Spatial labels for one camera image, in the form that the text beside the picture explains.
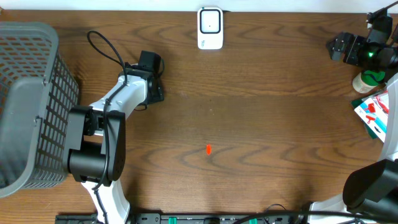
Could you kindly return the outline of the green lid white jar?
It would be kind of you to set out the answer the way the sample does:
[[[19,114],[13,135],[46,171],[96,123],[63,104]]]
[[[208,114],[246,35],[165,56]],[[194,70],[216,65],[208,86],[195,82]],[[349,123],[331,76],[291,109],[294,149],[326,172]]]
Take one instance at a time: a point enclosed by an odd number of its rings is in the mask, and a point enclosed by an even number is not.
[[[376,86],[383,83],[385,72],[364,70],[352,81],[352,86],[358,93],[368,93]]]

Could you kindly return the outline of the green grip gloves package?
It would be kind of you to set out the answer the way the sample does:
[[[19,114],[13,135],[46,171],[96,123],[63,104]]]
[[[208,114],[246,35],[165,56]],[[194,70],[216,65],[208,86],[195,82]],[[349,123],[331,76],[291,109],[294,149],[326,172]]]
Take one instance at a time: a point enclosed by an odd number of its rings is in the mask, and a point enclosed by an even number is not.
[[[359,116],[368,134],[373,139],[380,139],[382,142],[386,138],[387,114],[379,106],[376,97],[370,96],[354,100],[351,102],[354,112]]]

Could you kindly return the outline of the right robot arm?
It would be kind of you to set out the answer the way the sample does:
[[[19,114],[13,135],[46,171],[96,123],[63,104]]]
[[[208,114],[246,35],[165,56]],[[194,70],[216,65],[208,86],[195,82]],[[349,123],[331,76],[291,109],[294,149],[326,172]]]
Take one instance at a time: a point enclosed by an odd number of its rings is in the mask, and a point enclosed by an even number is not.
[[[342,32],[326,45],[333,60],[377,72],[391,72],[383,79],[388,95],[385,137],[378,160],[353,172],[342,194],[309,207],[307,223],[397,221],[397,47],[386,45],[390,34],[377,31],[361,37]]]

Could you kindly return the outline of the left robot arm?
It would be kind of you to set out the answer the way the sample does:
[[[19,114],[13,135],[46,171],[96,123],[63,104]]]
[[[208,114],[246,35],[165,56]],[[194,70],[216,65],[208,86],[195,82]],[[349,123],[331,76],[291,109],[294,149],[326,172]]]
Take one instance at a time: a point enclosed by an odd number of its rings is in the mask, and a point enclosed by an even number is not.
[[[126,162],[126,120],[138,107],[164,100],[164,61],[142,51],[136,64],[124,63],[115,86],[100,100],[70,110],[63,168],[88,191],[97,209],[95,223],[127,223],[130,203],[120,177]]]

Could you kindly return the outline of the red dustpan brush package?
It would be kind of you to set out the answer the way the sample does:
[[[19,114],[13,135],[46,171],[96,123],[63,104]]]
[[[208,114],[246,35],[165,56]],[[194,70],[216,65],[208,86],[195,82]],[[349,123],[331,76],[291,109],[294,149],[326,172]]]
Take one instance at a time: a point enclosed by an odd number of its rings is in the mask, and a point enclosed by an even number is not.
[[[388,91],[381,90],[367,98],[361,99],[359,105],[354,107],[354,111],[371,132],[384,142],[389,115]]]

